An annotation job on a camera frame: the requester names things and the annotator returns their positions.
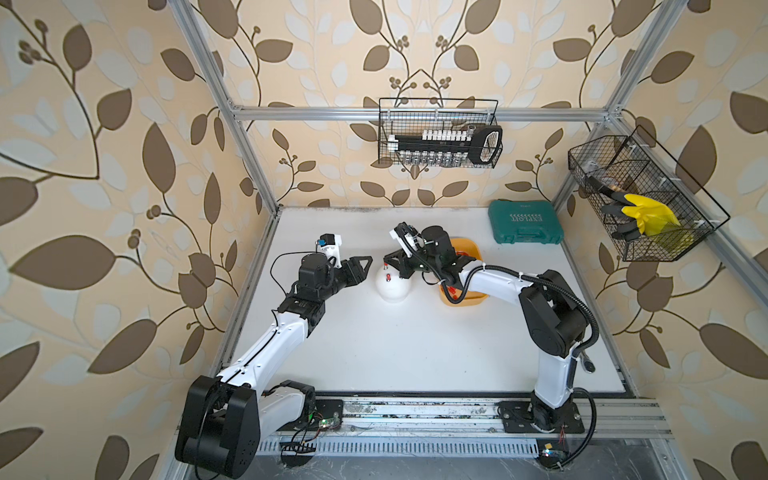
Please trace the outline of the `white dome screw holder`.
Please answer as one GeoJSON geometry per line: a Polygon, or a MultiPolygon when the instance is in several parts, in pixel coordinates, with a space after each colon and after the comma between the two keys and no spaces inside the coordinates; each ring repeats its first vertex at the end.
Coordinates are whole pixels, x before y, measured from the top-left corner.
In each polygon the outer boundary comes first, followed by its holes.
{"type": "Polygon", "coordinates": [[[411,290],[411,280],[402,279],[398,272],[387,264],[383,264],[375,275],[375,287],[380,297],[388,303],[403,302],[411,290]],[[386,281],[386,274],[391,274],[391,281],[386,281]]]}

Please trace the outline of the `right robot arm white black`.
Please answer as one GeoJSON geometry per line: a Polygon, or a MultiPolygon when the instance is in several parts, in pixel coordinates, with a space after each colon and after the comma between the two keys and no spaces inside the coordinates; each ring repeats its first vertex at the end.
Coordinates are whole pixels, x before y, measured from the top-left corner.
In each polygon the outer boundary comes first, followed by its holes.
{"type": "Polygon", "coordinates": [[[455,250],[440,226],[419,232],[402,222],[390,231],[400,249],[384,263],[403,279],[431,273],[441,294],[452,305],[471,292],[494,297],[522,310],[530,338],[539,349],[538,378],[528,410],[521,419],[541,432],[552,432],[566,419],[573,400],[578,367],[596,370],[587,350],[599,339],[594,314],[552,269],[539,275],[492,265],[455,250]]]}

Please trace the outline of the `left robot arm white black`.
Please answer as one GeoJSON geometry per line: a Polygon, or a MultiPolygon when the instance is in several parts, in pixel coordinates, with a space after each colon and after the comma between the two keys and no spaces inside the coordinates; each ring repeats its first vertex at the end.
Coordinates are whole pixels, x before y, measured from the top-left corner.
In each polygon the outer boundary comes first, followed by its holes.
{"type": "Polygon", "coordinates": [[[319,324],[326,301],[363,283],[372,262],[370,256],[341,259],[321,252],[302,258],[297,280],[272,312],[271,328],[230,366],[190,386],[174,451],[177,461],[238,479],[263,438],[286,424],[310,424],[314,387],[292,380],[269,383],[319,324]]]}

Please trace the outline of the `green plastic tool case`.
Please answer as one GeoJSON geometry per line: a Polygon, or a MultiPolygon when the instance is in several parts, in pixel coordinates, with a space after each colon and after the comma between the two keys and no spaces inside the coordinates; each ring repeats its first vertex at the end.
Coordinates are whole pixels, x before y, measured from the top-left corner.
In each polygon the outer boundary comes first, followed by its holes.
{"type": "Polygon", "coordinates": [[[564,240],[564,230],[547,201],[494,200],[487,212],[498,244],[559,245],[564,240]]]}

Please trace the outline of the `black pliers in basket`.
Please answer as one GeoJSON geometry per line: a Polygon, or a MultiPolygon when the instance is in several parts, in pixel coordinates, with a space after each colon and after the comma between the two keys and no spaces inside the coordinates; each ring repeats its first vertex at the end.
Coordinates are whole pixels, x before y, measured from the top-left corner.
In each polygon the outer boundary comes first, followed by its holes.
{"type": "Polygon", "coordinates": [[[611,200],[610,203],[600,207],[600,212],[610,217],[615,224],[611,237],[626,242],[637,240],[641,236],[638,221],[623,212],[625,207],[632,206],[628,200],[628,194],[609,187],[594,176],[589,176],[587,182],[597,193],[611,200]]]}

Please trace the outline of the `yellow rubber glove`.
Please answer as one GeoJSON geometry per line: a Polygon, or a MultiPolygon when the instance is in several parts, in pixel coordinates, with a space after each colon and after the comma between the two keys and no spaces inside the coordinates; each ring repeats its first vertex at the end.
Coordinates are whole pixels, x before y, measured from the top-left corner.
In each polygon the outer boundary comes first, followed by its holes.
{"type": "Polygon", "coordinates": [[[626,194],[625,200],[628,205],[621,212],[635,220],[640,234],[655,236],[681,227],[674,212],[664,203],[636,194],[626,194]]]}

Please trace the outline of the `socket set rail black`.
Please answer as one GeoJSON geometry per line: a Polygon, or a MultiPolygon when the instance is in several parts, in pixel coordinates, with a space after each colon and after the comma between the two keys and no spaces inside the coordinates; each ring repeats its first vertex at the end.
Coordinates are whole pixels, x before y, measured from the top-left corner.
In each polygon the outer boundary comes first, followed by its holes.
{"type": "Polygon", "coordinates": [[[389,135],[384,150],[405,165],[492,168],[503,152],[503,129],[499,125],[469,125],[463,130],[389,135]]]}

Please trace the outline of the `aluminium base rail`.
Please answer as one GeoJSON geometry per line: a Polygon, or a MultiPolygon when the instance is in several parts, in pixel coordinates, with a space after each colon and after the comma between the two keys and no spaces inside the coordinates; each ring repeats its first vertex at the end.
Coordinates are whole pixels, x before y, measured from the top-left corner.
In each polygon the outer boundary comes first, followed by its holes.
{"type": "Polygon", "coordinates": [[[522,399],[320,396],[297,420],[248,435],[244,454],[534,459],[547,446],[576,448],[590,428],[596,440],[672,436],[649,400],[577,398],[550,431],[524,420],[528,408],[522,399]]]}

